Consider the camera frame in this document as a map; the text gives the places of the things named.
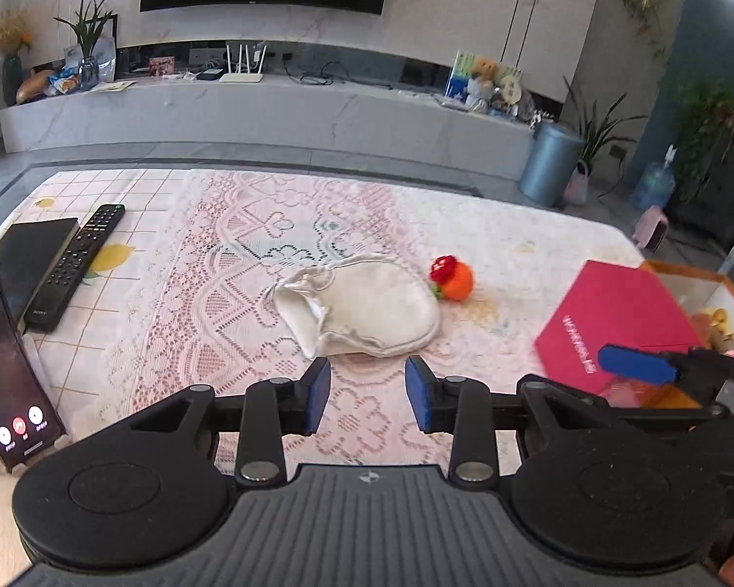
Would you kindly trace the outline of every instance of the trash can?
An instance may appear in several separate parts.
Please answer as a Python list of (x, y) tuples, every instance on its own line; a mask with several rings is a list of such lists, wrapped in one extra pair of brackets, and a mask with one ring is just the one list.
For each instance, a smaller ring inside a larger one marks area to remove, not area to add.
[(519, 191), (537, 203), (551, 207), (571, 180), (585, 143), (581, 136), (558, 123), (542, 122), (519, 181)]

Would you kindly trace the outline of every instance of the dried flower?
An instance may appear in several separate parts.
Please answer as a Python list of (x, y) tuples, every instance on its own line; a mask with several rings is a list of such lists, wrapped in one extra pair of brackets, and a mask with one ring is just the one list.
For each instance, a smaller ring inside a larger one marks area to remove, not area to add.
[(16, 54), (23, 46), (30, 48), (24, 11), (3, 11), (0, 13), (0, 52)]

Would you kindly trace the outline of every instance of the book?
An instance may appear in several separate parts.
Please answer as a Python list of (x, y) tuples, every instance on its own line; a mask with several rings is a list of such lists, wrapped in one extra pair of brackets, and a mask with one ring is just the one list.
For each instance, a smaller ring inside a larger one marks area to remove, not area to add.
[(79, 231), (76, 218), (14, 223), (0, 239), (0, 286), (16, 328), (46, 277)]

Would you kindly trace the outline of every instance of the water bottle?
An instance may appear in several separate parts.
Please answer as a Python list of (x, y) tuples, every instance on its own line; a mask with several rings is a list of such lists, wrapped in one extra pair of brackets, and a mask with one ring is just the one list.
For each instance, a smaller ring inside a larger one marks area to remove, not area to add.
[(676, 183), (674, 181), (674, 170), (671, 163), (674, 161), (674, 155), (677, 153), (673, 145), (668, 147), (665, 160), (661, 162), (652, 162), (644, 170), (636, 190), (631, 196), (631, 204), (642, 212), (650, 209), (653, 205), (657, 205), (663, 209), (666, 203), (671, 199), (674, 193)]

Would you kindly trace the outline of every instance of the screw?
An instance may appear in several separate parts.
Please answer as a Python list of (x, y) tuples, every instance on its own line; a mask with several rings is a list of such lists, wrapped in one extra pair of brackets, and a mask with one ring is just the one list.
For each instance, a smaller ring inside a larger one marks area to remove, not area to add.
[(470, 481), (470, 483), (479, 483), (486, 481), (490, 476), (495, 473), (492, 466), (481, 461), (466, 461), (460, 463), (454, 474), (456, 474), (463, 481)]
[(280, 468), (271, 461), (251, 461), (242, 466), (239, 473), (244, 476), (248, 481), (265, 482), (274, 479)]

